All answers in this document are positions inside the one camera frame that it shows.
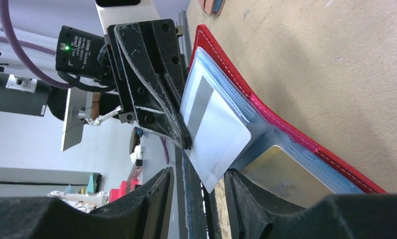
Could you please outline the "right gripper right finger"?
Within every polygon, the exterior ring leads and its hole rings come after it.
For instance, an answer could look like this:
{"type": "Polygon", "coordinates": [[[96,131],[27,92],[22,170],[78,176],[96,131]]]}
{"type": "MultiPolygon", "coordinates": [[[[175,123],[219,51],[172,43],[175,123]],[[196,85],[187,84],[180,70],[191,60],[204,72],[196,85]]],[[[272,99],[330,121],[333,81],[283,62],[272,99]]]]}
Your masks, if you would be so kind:
{"type": "Polygon", "coordinates": [[[225,173],[235,239],[397,239],[397,194],[335,194],[309,208],[225,173]]]}

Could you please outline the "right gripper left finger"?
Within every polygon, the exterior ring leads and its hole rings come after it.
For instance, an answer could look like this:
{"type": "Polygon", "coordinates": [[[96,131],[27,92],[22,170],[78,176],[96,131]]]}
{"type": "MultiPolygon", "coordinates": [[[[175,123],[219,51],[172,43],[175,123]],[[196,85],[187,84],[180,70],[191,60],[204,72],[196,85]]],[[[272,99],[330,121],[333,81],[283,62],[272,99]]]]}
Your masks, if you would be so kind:
{"type": "Polygon", "coordinates": [[[84,213],[58,198],[0,198],[0,239],[165,239],[173,168],[114,202],[84,213]]]}

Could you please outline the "white card magnetic stripe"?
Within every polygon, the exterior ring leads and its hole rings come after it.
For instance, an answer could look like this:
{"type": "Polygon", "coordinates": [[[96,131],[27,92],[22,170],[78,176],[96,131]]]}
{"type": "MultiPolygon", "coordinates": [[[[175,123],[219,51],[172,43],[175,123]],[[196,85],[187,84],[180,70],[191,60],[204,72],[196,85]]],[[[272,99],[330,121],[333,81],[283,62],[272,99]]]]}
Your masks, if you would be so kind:
{"type": "Polygon", "coordinates": [[[209,193],[252,138],[238,107],[217,80],[212,65],[193,60],[181,102],[192,141],[186,153],[209,193]]]}

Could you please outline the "gold VIP card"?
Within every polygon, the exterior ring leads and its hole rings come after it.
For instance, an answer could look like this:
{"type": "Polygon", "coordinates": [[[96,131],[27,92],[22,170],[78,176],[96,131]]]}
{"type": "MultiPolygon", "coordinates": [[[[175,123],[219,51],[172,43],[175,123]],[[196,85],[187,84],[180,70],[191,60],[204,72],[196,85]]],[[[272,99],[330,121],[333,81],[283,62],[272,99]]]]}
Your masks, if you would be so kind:
{"type": "Polygon", "coordinates": [[[333,194],[331,189],[277,145],[270,147],[241,173],[261,188],[305,208],[333,194]]]}

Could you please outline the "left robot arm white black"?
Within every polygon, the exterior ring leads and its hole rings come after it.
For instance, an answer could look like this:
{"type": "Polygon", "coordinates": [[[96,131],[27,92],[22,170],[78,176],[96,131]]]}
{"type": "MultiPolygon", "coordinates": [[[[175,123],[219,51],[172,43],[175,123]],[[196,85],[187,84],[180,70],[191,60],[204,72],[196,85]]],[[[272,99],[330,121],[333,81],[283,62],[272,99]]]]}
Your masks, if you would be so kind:
{"type": "Polygon", "coordinates": [[[191,137],[180,114],[185,69],[178,27],[171,19],[113,24],[103,37],[63,26],[57,47],[28,49],[26,60],[41,72],[55,71],[67,97],[62,150],[80,143],[83,126],[117,115],[182,149],[191,137]]]}

